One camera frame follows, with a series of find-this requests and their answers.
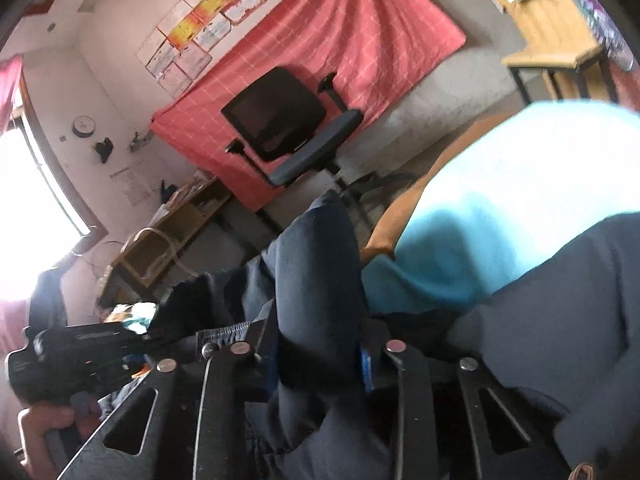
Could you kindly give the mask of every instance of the window frame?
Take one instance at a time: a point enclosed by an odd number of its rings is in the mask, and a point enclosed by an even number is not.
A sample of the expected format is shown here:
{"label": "window frame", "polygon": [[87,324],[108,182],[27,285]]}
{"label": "window frame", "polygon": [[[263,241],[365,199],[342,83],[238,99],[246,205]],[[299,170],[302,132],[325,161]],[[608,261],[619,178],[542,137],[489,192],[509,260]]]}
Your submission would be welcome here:
{"label": "window frame", "polygon": [[[81,256],[87,253],[108,234],[108,231],[98,220],[98,217],[94,214],[94,212],[86,204],[82,196],[78,193],[76,186],[74,186],[74,184],[71,182],[71,179],[69,179],[66,171],[56,157],[56,154],[53,152],[53,149],[44,134],[40,121],[38,120],[35,108],[33,107],[33,102],[31,101],[31,97],[29,95],[29,90],[24,79],[24,74],[20,75],[20,94],[22,96],[22,113],[26,118],[27,123],[29,124],[31,133],[33,134],[33,139],[40,149],[40,153],[42,154],[42,158],[44,159],[45,164],[49,168],[49,171],[53,175],[53,178],[57,182],[58,186],[60,186],[62,193],[66,196],[66,199],[71,204],[71,207],[76,211],[78,216],[89,228],[89,234],[83,236],[80,241],[69,251],[69,254],[63,258],[63,260],[65,261],[73,262],[75,259],[69,258],[68,256]],[[49,181],[44,175],[40,163],[38,162],[38,158],[33,152],[31,142],[25,131],[22,117],[15,118],[14,121],[16,127],[22,132],[24,140],[29,147],[31,156],[33,157],[34,163],[36,164],[38,170],[42,173],[43,178],[49,186],[51,193],[58,202],[58,205],[63,209],[63,211],[65,211],[65,214],[68,215],[66,208],[60,202],[60,199],[58,198],[56,192],[50,188]]]}

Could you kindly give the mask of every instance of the metal bolt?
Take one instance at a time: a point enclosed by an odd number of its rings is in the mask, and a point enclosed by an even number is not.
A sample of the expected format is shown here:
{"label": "metal bolt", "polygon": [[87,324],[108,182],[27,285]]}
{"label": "metal bolt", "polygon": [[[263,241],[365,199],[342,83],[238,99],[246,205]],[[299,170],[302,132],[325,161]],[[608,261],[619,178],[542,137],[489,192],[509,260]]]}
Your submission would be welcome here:
{"label": "metal bolt", "polygon": [[390,339],[386,342],[386,349],[394,354],[399,354],[400,352],[404,352],[406,350],[406,343],[404,341],[400,341],[399,339]]}
{"label": "metal bolt", "polygon": [[236,355],[246,354],[251,351],[251,345],[245,341],[233,343],[231,345],[231,353]]}
{"label": "metal bolt", "polygon": [[162,359],[157,365],[156,368],[164,373],[173,372],[178,367],[178,363],[173,359]]}
{"label": "metal bolt", "polygon": [[460,368],[462,368],[465,372],[473,372],[478,369],[478,361],[473,359],[472,357],[464,357],[460,359]]}
{"label": "metal bolt", "polygon": [[216,345],[215,343],[212,342],[208,342],[205,343],[202,346],[202,357],[204,357],[205,359],[209,359],[212,355],[213,352],[215,352],[218,349],[218,345]]}

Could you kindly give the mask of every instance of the clock face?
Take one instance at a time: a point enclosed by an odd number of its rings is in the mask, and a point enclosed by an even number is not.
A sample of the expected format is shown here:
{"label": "clock face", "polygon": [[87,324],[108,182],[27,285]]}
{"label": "clock face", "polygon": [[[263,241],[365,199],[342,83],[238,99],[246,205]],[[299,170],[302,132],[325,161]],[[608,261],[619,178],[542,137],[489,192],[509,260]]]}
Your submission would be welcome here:
{"label": "clock face", "polygon": [[75,118],[72,129],[78,137],[90,137],[95,131],[95,121],[91,117],[81,115]]}

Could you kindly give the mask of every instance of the chair seat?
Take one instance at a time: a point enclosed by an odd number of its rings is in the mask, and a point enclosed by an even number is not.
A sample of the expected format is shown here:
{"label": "chair seat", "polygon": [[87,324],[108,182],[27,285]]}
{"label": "chair seat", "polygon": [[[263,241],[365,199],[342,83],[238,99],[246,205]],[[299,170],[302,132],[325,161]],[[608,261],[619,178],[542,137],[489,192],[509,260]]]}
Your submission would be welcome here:
{"label": "chair seat", "polygon": [[309,170],[321,170],[363,119],[362,112],[355,109],[336,117],[269,174],[271,183],[277,187],[288,186]]}

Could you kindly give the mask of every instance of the chair base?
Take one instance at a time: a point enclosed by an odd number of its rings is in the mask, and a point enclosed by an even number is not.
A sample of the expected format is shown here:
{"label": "chair base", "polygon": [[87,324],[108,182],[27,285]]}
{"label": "chair base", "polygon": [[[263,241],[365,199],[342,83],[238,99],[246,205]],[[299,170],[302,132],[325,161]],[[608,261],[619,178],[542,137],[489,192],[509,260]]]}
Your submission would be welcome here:
{"label": "chair base", "polygon": [[413,175],[407,173],[392,173],[386,176],[379,176],[375,171],[372,171],[371,173],[361,176],[354,182],[347,184],[338,176],[340,173],[340,167],[335,162],[325,164],[324,169],[331,174],[334,178],[334,182],[342,191],[340,196],[345,204],[353,207],[369,232],[373,231],[374,224],[362,205],[361,199],[363,195],[374,190],[383,190],[388,188],[393,190],[400,189],[401,187],[410,186],[415,183],[416,180]]}

